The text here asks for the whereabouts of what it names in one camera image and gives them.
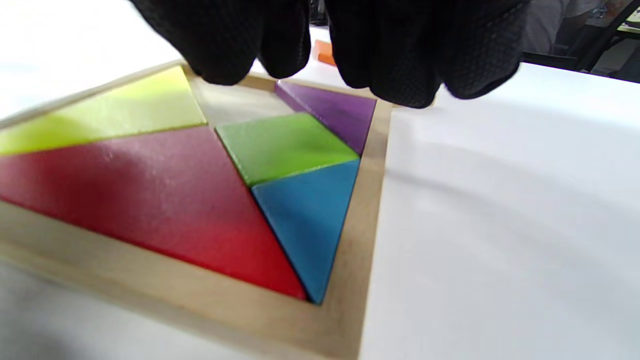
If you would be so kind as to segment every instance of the white surface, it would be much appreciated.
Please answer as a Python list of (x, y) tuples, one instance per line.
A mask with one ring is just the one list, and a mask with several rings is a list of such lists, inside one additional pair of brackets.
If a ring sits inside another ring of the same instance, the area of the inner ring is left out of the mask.
[[(315, 61), (297, 77), (344, 86)], [(0, 94), (15, 92), (0, 82)], [(396, 110), (363, 359), (639, 359), (638, 95), (638, 84), (524, 65), (482, 99), (441, 92), (434, 108)], [(243, 359), (0, 270), (3, 359)]]
[(180, 58), (127, 0), (0, 0), (0, 119)]

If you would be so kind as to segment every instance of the gloved hand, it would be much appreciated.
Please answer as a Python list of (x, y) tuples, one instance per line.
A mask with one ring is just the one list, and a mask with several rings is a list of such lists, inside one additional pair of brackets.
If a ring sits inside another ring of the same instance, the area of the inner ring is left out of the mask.
[[(258, 58), (274, 78), (308, 62), (308, 0), (131, 0), (206, 81), (233, 85)], [(412, 108), (444, 83), (474, 99), (511, 78), (530, 0), (325, 0), (345, 83)]]

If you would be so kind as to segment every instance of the square piece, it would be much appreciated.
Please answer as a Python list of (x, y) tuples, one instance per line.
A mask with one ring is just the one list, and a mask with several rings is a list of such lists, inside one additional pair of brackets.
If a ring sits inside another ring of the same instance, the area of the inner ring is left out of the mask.
[(306, 113), (216, 127), (248, 186), (358, 159)]

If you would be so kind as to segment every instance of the wooden block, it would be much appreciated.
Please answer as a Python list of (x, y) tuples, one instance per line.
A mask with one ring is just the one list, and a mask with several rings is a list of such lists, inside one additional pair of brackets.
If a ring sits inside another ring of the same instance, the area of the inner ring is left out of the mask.
[(306, 298), (251, 193), (207, 126), (0, 157), (0, 198)]
[(315, 116), (362, 155), (376, 100), (279, 81), (275, 93), (293, 110)]
[(0, 155), (205, 124), (178, 67), (0, 132)]
[(248, 186), (355, 160), (313, 116), (297, 113), (216, 127)]
[(326, 293), (359, 165), (349, 161), (252, 189), (316, 304)]
[(318, 61), (335, 66), (335, 60), (333, 59), (333, 46), (331, 43), (316, 40), (314, 52)]

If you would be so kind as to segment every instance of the wooden frame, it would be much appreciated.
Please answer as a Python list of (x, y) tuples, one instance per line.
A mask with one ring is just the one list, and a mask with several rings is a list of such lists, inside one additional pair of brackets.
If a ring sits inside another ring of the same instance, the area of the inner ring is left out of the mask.
[[(48, 104), (28, 120), (176, 66), (168, 63)], [(188, 67), (180, 63), (188, 77)], [(250, 74), (240, 85), (273, 91)], [(321, 88), (315, 84), (304, 84)], [(329, 88), (371, 97), (365, 90)], [(0, 202), (0, 258), (169, 324), (278, 359), (357, 359), (369, 289), (392, 105), (378, 101), (326, 297), (281, 295)]]

